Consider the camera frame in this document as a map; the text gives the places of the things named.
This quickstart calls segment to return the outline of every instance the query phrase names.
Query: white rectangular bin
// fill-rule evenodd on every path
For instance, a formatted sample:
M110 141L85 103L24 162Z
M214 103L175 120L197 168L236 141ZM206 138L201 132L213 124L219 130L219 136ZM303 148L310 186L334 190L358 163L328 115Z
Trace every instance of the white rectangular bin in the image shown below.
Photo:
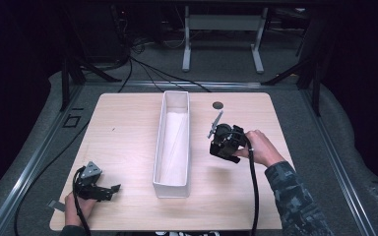
M158 126L153 185L158 198L190 194L189 92L165 91Z

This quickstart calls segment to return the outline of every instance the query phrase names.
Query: person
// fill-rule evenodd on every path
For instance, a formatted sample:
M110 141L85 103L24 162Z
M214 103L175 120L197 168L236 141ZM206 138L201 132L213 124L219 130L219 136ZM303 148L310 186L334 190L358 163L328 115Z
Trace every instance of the person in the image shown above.
M250 141L254 162L267 167L265 175L275 194L281 217L283 235L334 235L324 213L312 199L302 180L292 166L281 156L270 140L259 130L245 134ZM248 148L241 148L233 155L248 157ZM86 235L79 216L76 215L72 194L66 199L65 227L60 235ZM95 200L79 199L85 218L91 214Z

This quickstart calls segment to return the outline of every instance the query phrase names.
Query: hand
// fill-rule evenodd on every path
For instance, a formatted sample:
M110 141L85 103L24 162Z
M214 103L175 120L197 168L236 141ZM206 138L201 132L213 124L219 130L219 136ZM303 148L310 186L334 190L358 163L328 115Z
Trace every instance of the hand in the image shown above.
M66 204L66 209L64 212L64 222L65 225L76 225L82 227L82 221L78 216L75 206L75 198L73 197L73 193L70 193L64 199ZM81 207L82 214L84 215L85 219L88 219L89 215L91 215L92 209L96 203L96 200L84 200L78 197L79 206Z
M259 130L249 131L245 134L254 148L254 162L269 167L278 162L284 161L278 150L270 140ZM237 150L233 155L248 157L248 147Z

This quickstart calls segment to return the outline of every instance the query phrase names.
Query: sleeve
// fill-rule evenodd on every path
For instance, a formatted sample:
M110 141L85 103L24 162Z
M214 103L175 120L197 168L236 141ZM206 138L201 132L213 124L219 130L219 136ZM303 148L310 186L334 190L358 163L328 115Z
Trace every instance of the sleeve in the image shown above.
M265 174L275 194L283 235L334 235L325 215L287 161L270 166Z
M86 236L86 231L76 225L66 225L63 227L60 236Z

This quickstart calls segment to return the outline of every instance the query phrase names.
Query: wooden table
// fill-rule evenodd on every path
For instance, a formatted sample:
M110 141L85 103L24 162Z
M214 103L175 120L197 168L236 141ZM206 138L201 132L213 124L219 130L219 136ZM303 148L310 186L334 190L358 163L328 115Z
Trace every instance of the wooden table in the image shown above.
M110 202L96 204L89 218L91 230L251 229L254 194L248 159L234 164L210 155L207 135L219 113L212 104L220 101L220 123L245 131L260 129L292 164L270 97L266 93L190 93L192 183L187 199L158 199L153 186L161 100L162 93L107 93L100 97L60 202L72 191L76 170L91 160L103 171L99 186L121 184ZM256 164L258 229L280 229L265 169ZM63 226L64 213L56 210L50 227L61 230Z

